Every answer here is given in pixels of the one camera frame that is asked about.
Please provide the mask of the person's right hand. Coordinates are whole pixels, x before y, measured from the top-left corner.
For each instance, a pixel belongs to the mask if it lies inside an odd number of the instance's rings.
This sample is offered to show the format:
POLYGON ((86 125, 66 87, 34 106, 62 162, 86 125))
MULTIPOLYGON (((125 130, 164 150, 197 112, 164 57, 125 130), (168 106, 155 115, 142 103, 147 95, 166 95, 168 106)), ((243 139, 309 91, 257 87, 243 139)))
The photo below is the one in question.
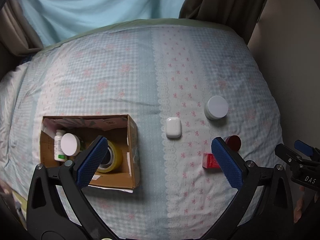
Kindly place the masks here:
MULTIPOLYGON (((299 190, 301 192, 304 192, 305 191, 305 187, 304 186, 299 186, 299 190)), ((316 192, 315 197, 314 197, 314 202, 317 202, 318 197, 319 197, 319 195, 316 192)), ((295 207, 294 212, 293 212, 294 223, 297 223, 298 220, 301 218, 303 205, 304 205, 304 200, 303 200, 303 197, 301 197, 301 198, 299 198, 299 200, 297 200, 296 207, 295 207)))

